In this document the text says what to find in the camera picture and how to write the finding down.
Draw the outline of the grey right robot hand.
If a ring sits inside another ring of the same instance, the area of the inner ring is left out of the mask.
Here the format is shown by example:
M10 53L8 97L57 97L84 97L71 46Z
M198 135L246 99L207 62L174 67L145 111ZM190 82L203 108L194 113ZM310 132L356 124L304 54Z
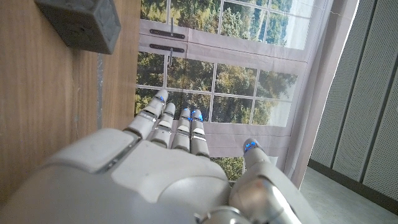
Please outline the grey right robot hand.
M253 138L231 183L211 161L202 114L160 90L123 130L100 129L48 158L1 209L2 223L318 223Z

